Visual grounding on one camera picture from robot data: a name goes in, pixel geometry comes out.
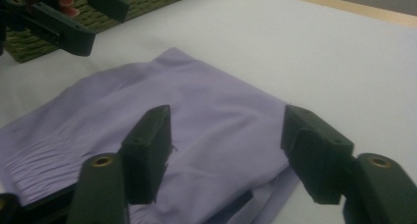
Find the woven basket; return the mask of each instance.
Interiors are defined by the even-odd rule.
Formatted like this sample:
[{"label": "woven basket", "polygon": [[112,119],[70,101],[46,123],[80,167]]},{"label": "woven basket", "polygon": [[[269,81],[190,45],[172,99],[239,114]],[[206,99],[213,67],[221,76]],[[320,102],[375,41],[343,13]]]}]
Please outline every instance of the woven basket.
[{"label": "woven basket", "polygon": [[[158,9],[180,0],[126,0],[130,4],[127,20],[131,20],[144,13]],[[118,25],[101,13],[87,5],[87,0],[75,0],[74,7],[81,11],[76,20],[95,32],[101,32]],[[7,31],[5,49],[13,58],[24,63],[31,59],[50,53],[57,48],[46,41],[30,34],[29,30],[23,32]]]}]

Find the purple fabric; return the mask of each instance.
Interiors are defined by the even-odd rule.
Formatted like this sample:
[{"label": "purple fabric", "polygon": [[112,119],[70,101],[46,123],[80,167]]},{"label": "purple fabric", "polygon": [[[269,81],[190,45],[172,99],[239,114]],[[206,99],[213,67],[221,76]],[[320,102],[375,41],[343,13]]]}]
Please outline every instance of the purple fabric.
[{"label": "purple fabric", "polygon": [[286,103],[174,48],[84,78],[1,129],[0,179],[23,203],[54,193],[162,104],[176,149],[132,223],[270,222],[297,183],[279,148]]}]

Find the white surface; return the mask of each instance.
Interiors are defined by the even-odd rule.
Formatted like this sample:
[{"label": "white surface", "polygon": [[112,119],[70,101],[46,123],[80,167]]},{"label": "white surface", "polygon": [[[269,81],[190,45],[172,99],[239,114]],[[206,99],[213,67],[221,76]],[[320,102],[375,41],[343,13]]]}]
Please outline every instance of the white surface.
[{"label": "white surface", "polygon": [[[99,34],[91,56],[0,58],[0,126],[81,77],[170,47],[314,111],[417,181],[417,31],[297,0],[184,0]],[[343,223],[300,186],[274,223]]]}]

